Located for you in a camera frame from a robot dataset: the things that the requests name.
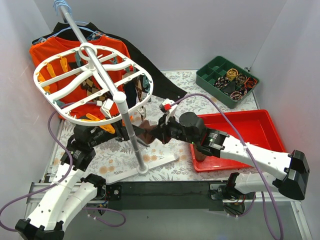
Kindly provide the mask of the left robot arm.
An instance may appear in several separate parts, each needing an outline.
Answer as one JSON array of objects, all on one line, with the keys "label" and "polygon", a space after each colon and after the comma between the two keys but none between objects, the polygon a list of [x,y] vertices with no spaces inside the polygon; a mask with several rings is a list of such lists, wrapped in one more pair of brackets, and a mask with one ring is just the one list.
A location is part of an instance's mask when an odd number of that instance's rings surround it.
[{"label": "left robot arm", "polygon": [[119,121],[109,129],[86,125],[74,127],[55,178],[43,189],[42,200],[26,219],[20,219],[15,225],[24,240],[63,239],[67,226],[89,201],[103,199],[108,185],[138,174],[137,169],[133,169],[107,179],[93,173],[84,177],[96,155],[94,148],[112,139],[130,139],[126,127]]}]

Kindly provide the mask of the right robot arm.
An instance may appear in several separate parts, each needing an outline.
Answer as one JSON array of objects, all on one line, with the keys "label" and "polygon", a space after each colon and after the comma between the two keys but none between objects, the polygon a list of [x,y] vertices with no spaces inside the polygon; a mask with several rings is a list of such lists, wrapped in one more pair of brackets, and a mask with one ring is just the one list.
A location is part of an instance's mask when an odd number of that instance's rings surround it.
[{"label": "right robot arm", "polygon": [[257,169],[254,174],[232,173],[222,189],[225,198],[237,199],[253,192],[278,192],[296,201],[306,197],[310,168],[302,151],[278,152],[244,142],[207,127],[193,112],[183,113],[178,120],[164,114],[148,134],[163,144],[175,139],[192,144],[205,156],[237,161]]}]

